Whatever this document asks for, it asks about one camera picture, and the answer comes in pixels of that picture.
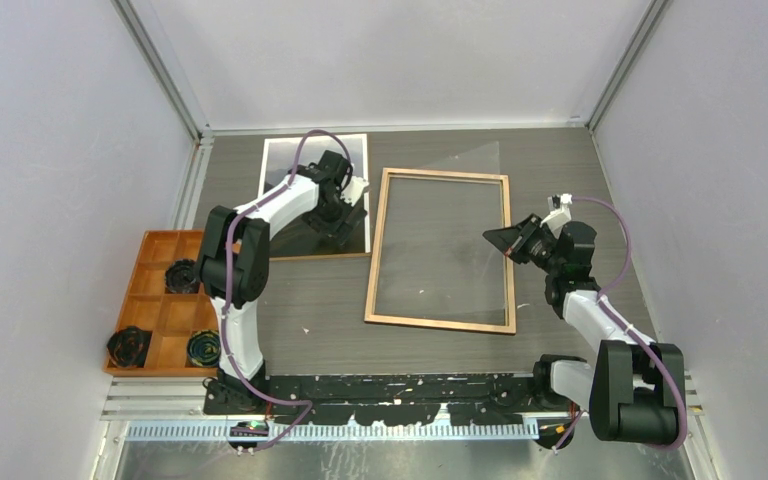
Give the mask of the mountain landscape photo board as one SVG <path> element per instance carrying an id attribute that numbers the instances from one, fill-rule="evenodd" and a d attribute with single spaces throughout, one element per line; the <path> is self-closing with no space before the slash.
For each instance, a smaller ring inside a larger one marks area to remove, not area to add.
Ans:
<path id="1" fill-rule="evenodd" d="M 354 174 L 368 179 L 368 136 L 365 133 L 340 134 L 345 144 Z M 260 172 L 260 195 L 278 185 L 291 168 L 300 139 L 298 137 L 268 138 L 264 141 Z M 341 153 L 338 142 L 326 136 L 314 136 L 306 141 L 299 164 L 306 166 L 320 160 L 325 151 Z M 365 218 L 353 229 L 348 240 L 339 245 L 334 240 L 316 233 L 302 219 L 297 218 L 271 240 L 270 254 L 274 258 L 307 257 L 321 255 L 367 254 L 371 249 L 370 220 Z"/>

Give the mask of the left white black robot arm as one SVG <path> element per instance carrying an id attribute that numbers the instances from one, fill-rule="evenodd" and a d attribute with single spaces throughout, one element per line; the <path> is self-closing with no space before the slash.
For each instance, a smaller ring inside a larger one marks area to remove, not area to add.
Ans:
<path id="1" fill-rule="evenodd" d="M 326 245 L 344 247 L 367 216 L 363 205 L 367 188 L 349 158 L 327 150 L 316 162 L 291 167 L 256 199 L 210 211 L 195 274 L 217 318 L 217 379 L 229 387 L 228 400 L 240 412 L 258 412 L 267 398 L 267 389 L 258 380 L 265 360 L 257 310 L 269 278 L 272 240 L 301 221 Z"/>

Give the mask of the orange compartment tray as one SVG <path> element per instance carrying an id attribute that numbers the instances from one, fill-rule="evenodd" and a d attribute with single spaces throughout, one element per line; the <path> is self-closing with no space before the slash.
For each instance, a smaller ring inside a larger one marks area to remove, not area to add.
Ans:
<path id="1" fill-rule="evenodd" d="M 217 317 L 209 297 L 197 293 L 170 293 L 165 272 L 176 260 L 194 260 L 202 241 L 200 230 L 149 230 L 136 255 L 125 292 L 116 332 L 137 327 L 149 334 L 146 358 L 133 367 L 120 367 L 111 358 L 103 371 L 117 377 L 214 377 L 215 367 L 191 362 L 187 345 L 202 330 L 216 330 Z"/>

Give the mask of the black orange coiled bundle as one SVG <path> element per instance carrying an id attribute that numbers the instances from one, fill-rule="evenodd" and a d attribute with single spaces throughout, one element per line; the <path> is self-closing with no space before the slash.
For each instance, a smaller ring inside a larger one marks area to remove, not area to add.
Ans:
<path id="1" fill-rule="evenodd" d="M 142 368 L 148 356 L 152 332 L 136 326 L 116 331 L 107 341 L 106 350 L 117 368 Z"/>

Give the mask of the black wooden picture frame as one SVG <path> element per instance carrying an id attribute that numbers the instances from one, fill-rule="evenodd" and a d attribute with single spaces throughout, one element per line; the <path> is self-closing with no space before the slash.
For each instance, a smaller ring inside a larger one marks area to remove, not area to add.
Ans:
<path id="1" fill-rule="evenodd" d="M 440 330 L 453 330 L 463 331 L 470 333 L 488 333 L 488 334 L 502 334 L 513 335 L 515 334 L 516 327 L 516 302 L 515 302 L 515 282 L 514 282 L 514 267 L 510 260 L 506 259 L 501 253 L 504 259 L 505 267 L 505 300 L 506 307 L 504 311 L 504 321 L 501 324 L 481 324 L 475 322 L 456 322 L 451 320 L 438 320 L 438 319 L 423 319 L 423 318 L 410 318 L 410 317 L 398 317 L 398 316 L 386 316 L 378 315 L 374 311 L 376 302 L 377 282 L 379 263 L 381 258 L 382 237 L 384 230 L 384 222 L 387 209 L 387 195 L 389 180 L 393 176 L 403 176 L 413 173 L 417 177 L 430 177 L 430 178 L 451 178 L 469 180 L 473 176 L 469 173 L 451 171 L 435 171 L 435 170 L 421 170 L 421 169 L 407 169 L 407 168 L 386 168 L 382 172 L 380 193 L 378 198 L 378 210 L 375 221 L 375 232 L 373 240 L 373 248 L 371 254 L 371 264 L 369 272 L 369 281 L 367 288 L 367 298 L 365 304 L 364 319 L 368 323 L 393 325 L 402 327 L 415 327 L 415 328 L 428 328 L 428 329 L 440 329 Z M 498 227 L 507 227 L 511 223 L 511 208 L 510 208 L 510 187 L 509 179 L 507 176 L 498 174 L 479 174 L 475 177 L 479 181 L 486 181 L 491 183 L 493 181 L 499 181 L 502 190 L 502 203 L 503 203 L 503 224 Z"/>

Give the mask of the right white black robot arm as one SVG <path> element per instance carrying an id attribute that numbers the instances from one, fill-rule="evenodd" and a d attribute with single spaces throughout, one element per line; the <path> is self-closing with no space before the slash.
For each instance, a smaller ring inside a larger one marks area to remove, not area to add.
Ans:
<path id="1" fill-rule="evenodd" d="M 554 233 L 532 214 L 482 235 L 512 262 L 544 272 L 547 304 L 597 355 L 594 365 L 543 355 L 530 385 L 534 403 L 551 411 L 571 400 L 603 441 L 681 446 L 688 433 L 683 354 L 641 333 L 611 305 L 592 275 L 596 230 L 571 221 Z"/>

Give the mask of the black yellow-green coiled bundle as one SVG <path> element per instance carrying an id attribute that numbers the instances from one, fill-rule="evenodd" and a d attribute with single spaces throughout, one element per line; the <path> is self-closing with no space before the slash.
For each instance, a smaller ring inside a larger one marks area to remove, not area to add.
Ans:
<path id="1" fill-rule="evenodd" d="M 187 342 L 186 355 L 189 363 L 194 367 L 217 367 L 221 356 L 218 331 L 205 329 L 194 332 Z"/>

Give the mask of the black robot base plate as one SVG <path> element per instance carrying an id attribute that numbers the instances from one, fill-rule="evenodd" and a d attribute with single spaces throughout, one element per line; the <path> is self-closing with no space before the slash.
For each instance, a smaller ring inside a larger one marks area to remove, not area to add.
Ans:
<path id="1" fill-rule="evenodd" d="M 203 379 L 207 415 L 255 415 L 288 425 L 514 425 L 527 414 L 571 417 L 576 408 L 530 374 L 274 375 L 256 393 L 225 374 Z"/>

